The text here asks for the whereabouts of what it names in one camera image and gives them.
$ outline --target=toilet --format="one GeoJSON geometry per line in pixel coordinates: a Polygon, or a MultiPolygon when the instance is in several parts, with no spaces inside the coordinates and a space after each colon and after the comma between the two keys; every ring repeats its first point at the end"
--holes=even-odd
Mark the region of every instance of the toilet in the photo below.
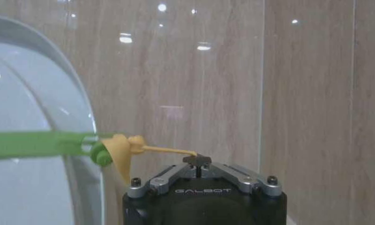
{"type": "MultiPolygon", "coordinates": [[[[0,17],[0,131],[35,130],[95,132],[89,99],[51,42],[0,17]]],[[[87,157],[2,159],[0,225],[108,224],[113,189],[87,157]]]]}

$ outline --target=wood grain tile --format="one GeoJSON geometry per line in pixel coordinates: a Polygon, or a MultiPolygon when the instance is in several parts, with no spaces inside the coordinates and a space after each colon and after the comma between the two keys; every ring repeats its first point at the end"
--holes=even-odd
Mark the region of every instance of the wood grain tile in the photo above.
{"type": "MultiPolygon", "coordinates": [[[[101,132],[196,150],[257,170],[262,1],[6,0],[81,76],[101,132]],[[132,43],[121,43],[121,33],[132,43]],[[209,47],[200,51],[198,46],[209,47]]],[[[180,156],[133,159],[148,176],[180,156]]]]}
{"type": "Polygon", "coordinates": [[[265,1],[261,173],[297,224],[347,224],[352,1],[265,1]]]}
{"type": "Polygon", "coordinates": [[[349,224],[375,225],[375,0],[356,1],[349,224]]]}

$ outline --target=screw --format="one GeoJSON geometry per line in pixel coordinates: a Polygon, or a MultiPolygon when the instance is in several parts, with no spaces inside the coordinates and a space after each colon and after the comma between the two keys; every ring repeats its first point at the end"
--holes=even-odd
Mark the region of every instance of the screw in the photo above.
{"type": "Polygon", "coordinates": [[[164,180],[161,178],[154,178],[154,182],[162,183],[164,180]]]}
{"type": "Polygon", "coordinates": [[[134,177],[132,180],[130,180],[130,186],[132,187],[138,187],[141,185],[141,180],[138,177],[134,177]]]}
{"type": "Polygon", "coordinates": [[[268,176],[266,183],[269,185],[277,185],[277,178],[276,178],[276,176],[268,176]]]}

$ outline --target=toilet seat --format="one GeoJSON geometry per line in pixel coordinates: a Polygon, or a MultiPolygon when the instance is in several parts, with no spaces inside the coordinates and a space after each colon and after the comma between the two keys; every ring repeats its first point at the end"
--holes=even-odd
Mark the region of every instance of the toilet seat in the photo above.
{"type": "MultiPolygon", "coordinates": [[[[66,58],[26,25],[0,17],[0,131],[95,132],[66,58]]],[[[87,157],[0,160],[0,225],[103,225],[101,168],[87,157]]]]}

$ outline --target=green handle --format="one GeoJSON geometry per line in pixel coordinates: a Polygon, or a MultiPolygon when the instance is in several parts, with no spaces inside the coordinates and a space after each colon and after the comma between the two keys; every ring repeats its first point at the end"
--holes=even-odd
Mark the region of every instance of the green handle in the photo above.
{"type": "Polygon", "coordinates": [[[0,133],[0,158],[47,157],[57,155],[90,156],[91,161],[105,166],[112,162],[99,141],[86,141],[91,133],[71,132],[9,132],[0,133]],[[89,151],[82,145],[90,145],[89,151]]]}

